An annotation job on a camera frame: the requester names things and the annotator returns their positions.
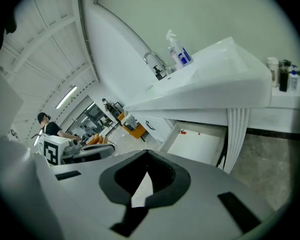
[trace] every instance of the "white ceiling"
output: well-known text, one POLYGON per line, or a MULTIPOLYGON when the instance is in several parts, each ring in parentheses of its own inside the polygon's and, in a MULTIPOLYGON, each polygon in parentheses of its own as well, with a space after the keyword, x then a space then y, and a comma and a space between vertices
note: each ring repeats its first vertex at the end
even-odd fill
POLYGON ((23 99, 14 119, 20 141, 31 144, 38 133, 37 114, 57 121, 67 107, 87 96, 98 81, 81 27, 78 0, 23 0, 15 10, 17 29, 5 36, 0 51, 0 71, 23 99), (78 89, 65 104, 59 101, 78 89))

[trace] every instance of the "ceiling light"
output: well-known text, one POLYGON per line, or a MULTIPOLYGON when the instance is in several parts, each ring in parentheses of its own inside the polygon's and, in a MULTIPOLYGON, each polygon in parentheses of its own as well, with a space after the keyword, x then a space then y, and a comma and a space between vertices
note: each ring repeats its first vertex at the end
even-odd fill
POLYGON ((33 144, 34 146, 37 145, 37 142, 38 142, 38 140, 39 140, 39 137, 40 137, 39 135, 40 135, 40 134, 42 134, 42 129, 39 131, 39 134, 38 134, 38 136, 37 136, 36 139, 35 139, 35 142, 34 142, 34 144, 33 144))
POLYGON ((88 111, 89 109, 91 109, 91 107, 94 105, 95 103, 92 103, 87 109, 86 111, 88 111))
POLYGON ((66 101, 66 99, 69 98, 69 96, 77 89, 78 87, 73 87, 66 96, 64 96, 64 98, 60 101, 60 103, 55 107, 56 109, 60 108, 62 106, 62 104, 66 101))
POLYGON ((81 123, 84 121, 84 120, 86 120, 88 117, 86 116, 82 121, 81 121, 81 123))

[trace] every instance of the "black soap dispenser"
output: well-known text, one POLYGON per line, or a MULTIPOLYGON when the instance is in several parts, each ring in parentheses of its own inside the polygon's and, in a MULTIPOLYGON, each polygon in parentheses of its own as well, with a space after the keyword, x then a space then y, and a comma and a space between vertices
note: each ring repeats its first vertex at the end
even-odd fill
POLYGON ((287 92, 290 66, 291 66, 291 61, 284 59, 279 74, 279 78, 280 78, 279 90, 281 92, 287 92))

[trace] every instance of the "sink basin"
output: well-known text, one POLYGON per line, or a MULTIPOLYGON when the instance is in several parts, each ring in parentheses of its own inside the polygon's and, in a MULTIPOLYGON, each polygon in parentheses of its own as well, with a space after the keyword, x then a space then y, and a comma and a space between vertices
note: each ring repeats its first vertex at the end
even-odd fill
POLYGON ((231 37, 192 55, 193 62, 157 81, 124 109, 264 108, 271 73, 231 37))

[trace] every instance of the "open drawer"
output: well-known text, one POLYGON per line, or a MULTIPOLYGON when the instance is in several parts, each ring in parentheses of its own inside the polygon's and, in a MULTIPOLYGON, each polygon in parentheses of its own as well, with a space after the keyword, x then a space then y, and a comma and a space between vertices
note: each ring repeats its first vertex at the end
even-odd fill
POLYGON ((160 151, 216 166, 227 128, 177 121, 160 151))

